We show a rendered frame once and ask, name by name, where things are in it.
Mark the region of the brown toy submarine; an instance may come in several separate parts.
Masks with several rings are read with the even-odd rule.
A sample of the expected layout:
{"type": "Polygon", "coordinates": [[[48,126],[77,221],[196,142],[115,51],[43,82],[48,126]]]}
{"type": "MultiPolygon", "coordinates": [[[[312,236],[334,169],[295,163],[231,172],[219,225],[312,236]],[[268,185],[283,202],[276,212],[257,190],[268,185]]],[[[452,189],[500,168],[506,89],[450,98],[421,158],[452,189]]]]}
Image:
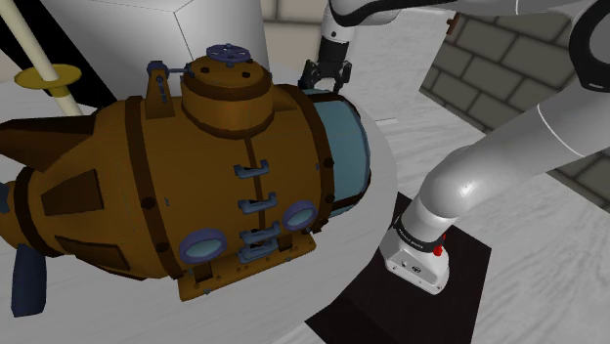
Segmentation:
{"type": "Polygon", "coordinates": [[[190,300],[314,250],[371,179],[361,116],[339,93],[275,84],[243,47],[148,65],[145,96],[89,115],[0,124],[0,237],[16,250],[11,310],[40,314],[50,258],[133,280],[171,278],[190,300]]]}

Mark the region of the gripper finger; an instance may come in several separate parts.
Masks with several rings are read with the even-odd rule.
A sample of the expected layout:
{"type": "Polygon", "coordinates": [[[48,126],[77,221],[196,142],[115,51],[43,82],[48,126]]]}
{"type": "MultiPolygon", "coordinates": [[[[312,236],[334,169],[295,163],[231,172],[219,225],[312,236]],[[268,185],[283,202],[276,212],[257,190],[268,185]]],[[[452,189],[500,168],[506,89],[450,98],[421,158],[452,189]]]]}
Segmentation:
{"type": "Polygon", "coordinates": [[[311,60],[307,60],[298,80],[297,86],[301,90],[313,89],[321,80],[322,72],[319,65],[311,60]]]}
{"type": "Polygon", "coordinates": [[[338,94],[341,88],[350,81],[352,72],[352,64],[345,61],[333,73],[334,85],[332,92],[338,94]]]}

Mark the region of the black robot stand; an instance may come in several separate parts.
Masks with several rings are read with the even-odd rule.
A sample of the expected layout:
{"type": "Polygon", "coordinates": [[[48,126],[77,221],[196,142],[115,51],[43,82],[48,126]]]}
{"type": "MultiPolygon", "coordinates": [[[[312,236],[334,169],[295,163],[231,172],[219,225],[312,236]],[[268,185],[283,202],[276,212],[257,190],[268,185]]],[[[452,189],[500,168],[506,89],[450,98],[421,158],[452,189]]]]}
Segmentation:
{"type": "Polygon", "coordinates": [[[439,294],[390,273],[376,251],[305,323],[326,344],[471,344],[492,248],[452,226],[444,251],[450,276],[439,294]]]}

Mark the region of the cream pole with yellow disc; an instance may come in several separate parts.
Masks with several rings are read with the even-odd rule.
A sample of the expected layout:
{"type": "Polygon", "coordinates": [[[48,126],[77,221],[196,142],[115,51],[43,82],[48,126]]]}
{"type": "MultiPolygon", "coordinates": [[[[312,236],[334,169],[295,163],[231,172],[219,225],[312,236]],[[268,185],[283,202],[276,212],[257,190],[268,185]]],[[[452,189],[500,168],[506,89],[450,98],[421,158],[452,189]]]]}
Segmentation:
{"type": "Polygon", "coordinates": [[[48,90],[64,115],[82,115],[68,89],[68,85],[82,76],[81,70],[73,65],[50,62],[14,0],[0,0],[0,17],[32,63],[32,67],[17,73],[14,81],[26,89],[48,90]]]}

